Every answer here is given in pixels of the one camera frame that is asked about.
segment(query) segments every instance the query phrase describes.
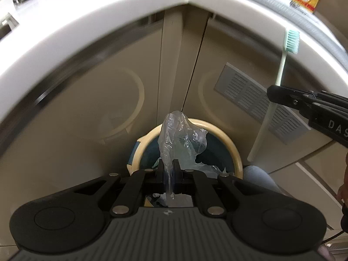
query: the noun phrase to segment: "green bristles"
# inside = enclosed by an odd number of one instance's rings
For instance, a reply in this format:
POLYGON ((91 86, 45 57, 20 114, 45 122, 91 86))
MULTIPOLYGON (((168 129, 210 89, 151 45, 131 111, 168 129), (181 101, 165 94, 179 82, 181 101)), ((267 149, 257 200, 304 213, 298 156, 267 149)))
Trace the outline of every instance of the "green bristles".
POLYGON ((287 30, 284 38, 284 50, 297 54, 300 44, 300 33, 296 30, 287 30))

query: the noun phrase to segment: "white toothbrush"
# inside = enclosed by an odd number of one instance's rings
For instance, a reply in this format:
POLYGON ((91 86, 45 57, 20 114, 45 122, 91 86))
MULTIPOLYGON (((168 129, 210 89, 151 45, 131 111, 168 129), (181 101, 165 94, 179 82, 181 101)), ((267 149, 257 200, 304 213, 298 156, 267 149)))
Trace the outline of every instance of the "white toothbrush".
MULTIPOLYGON (((300 44, 300 33, 296 30, 287 29, 284 37, 284 44, 283 44, 283 53, 281 55, 281 64, 279 66, 279 71, 276 79, 276 85, 281 85, 281 78, 283 76, 283 70, 285 65, 285 60, 288 52, 297 54, 299 50, 299 44, 300 44)), ((255 139, 254 145, 250 150, 248 161, 252 162, 263 142, 263 139, 266 135, 266 132, 268 130, 268 127, 271 123, 273 114, 277 108, 277 104, 270 102, 266 115, 263 119, 262 125, 260 127, 259 133, 255 139)))

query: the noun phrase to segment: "gray vent grille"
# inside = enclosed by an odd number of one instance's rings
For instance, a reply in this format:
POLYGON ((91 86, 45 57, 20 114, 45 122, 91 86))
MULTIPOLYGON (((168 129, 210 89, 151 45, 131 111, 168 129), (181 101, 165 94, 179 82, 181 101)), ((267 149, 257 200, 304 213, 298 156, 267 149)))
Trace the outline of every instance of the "gray vent grille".
MULTIPOLYGON (((262 122, 269 105, 267 91, 248 75, 227 63, 215 85, 215 90, 259 123, 262 122)), ((310 130, 310 127, 291 109, 278 105, 269 130, 284 144, 288 144, 310 130)))

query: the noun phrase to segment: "trash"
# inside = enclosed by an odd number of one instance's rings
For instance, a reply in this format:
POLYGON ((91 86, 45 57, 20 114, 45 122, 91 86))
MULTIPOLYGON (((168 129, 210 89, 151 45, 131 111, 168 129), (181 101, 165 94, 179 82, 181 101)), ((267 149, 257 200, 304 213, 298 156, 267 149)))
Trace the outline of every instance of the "trash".
POLYGON ((207 147, 206 134, 208 132, 192 124, 180 111, 167 114, 164 119, 161 133, 158 138, 158 146, 166 172, 167 198, 173 195, 172 185, 172 161, 178 159, 181 169, 194 169, 204 172, 208 177, 217 178, 222 173, 217 166, 209 166, 196 163, 195 159, 207 147))

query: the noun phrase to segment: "clear plastic wrapper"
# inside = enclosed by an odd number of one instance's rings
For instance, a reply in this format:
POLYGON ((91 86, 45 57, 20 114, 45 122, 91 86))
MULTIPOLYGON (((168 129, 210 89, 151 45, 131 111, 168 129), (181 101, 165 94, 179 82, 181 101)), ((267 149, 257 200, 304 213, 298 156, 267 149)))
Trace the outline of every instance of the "clear plastic wrapper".
POLYGON ((217 178, 221 171, 216 166, 196 163, 195 159, 207 147, 206 134, 208 132, 192 124, 180 111, 175 111, 164 119, 158 146, 167 175, 166 193, 173 197, 172 161, 178 159, 181 169, 203 171, 208 177, 217 178))

